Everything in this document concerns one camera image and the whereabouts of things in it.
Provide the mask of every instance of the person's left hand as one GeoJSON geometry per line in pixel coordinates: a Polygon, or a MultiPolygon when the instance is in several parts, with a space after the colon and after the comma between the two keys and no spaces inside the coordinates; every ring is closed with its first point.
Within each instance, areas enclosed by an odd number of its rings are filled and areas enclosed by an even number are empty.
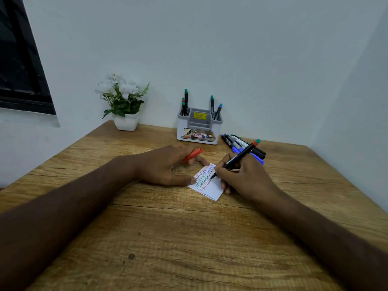
{"type": "MultiPolygon", "coordinates": [[[[192,176],[174,175],[172,173],[172,168],[181,163],[194,149],[191,145],[170,145],[141,154],[131,155],[137,167],[136,178],[147,183],[164,186],[188,186],[195,184],[197,180],[192,176]]],[[[196,161],[203,166],[210,165],[209,161],[199,155],[184,164],[192,165],[196,161]]]]}

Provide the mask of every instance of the note card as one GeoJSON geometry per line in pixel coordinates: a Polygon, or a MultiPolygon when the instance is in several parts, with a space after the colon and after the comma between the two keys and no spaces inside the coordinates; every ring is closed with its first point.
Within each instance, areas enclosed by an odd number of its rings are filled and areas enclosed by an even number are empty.
{"type": "Polygon", "coordinates": [[[221,189],[221,179],[210,177],[214,174],[215,164],[203,167],[194,177],[197,182],[194,185],[189,185],[191,189],[205,195],[211,200],[217,201],[220,198],[223,190],[221,189]]]}

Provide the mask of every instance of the person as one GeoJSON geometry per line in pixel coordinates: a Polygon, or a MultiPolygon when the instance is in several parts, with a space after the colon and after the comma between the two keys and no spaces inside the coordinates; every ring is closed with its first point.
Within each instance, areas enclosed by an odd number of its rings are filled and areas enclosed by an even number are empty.
{"type": "MultiPolygon", "coordinates": [[[[0,215],[0,290],[22,290],[81,229],[134,180],[163,186],[195,183],[174,175],[172,167],[193,151],[166,146],[137,155],[118,156],[107,164],[0,215]]],[[[227,154],[215,170],[226,194],[234,190],[298,236],[350,289],[388,290],[388,254],[299,203],[274,184],[253,156],[228,171],[227,154]]],[[[197,156],[188,161],[204,166],[197,156]]]]}

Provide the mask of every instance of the wood grain tabletop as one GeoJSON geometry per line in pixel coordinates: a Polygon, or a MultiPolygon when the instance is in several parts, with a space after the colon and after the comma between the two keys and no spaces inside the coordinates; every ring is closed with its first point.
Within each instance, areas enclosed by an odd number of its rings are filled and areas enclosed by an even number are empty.
{"type": "MultiPolygon", "coordinates": [[[[113,121],[0,191],[0,212],[66,184],[115,156],[169,144],[176,129],[113,121]]],[[[197,145],[217,163],[223,141],[197,145]]],[[[292,197],[388,251],[388,215],[306,146],[262,141],[265,168],[292,197]]],[[[201,166],[178,167],[195,175],[201,166]]],[[[29,287],[48,290],[342,290],[296,237],[240,196],[215,202],[188,187],[124,188],[29,287]]]]}

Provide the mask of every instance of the hand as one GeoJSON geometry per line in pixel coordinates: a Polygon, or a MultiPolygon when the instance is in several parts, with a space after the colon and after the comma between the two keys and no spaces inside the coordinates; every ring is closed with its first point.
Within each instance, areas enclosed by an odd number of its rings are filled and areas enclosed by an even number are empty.
{"type": "MultiPolygon", "coordinates": [[[[175,165],[182,162],[193,150],[194,147],[190,145],[170,145],[141,154],[131,155],[137,166],[136,177],[147,183],[164,186],[188,186],[195,184],[197,180],[194,177],[174,175],[171,171],[175,165]]],[[[209,161],[199,155],[184,164],[192,165],[196,161],[203,166],[210,165],[209,161]]]]}
{"type": "Polygon", "coordinates": [[[221,188],[226,194],[230,194],[233,188],[245,198],[260,202],[280,189],[271,180],[264,167],[250,154],[244,156],[234,169],[240,171],[228,171],[223,166],[236,156],[228,153],[215,167],[217,176],[221,179],[221,188]]]}

